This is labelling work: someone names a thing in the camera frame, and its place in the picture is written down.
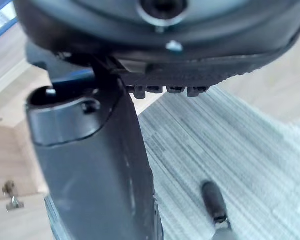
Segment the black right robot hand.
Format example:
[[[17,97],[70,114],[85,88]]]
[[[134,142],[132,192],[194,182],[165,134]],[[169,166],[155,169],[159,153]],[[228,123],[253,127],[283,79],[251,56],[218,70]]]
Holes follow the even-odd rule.
[[[261,69],[300,37],[300,0],[16,0],[29,64],[30,139],[72,240],[161,240],[132,99],[197,97]]]

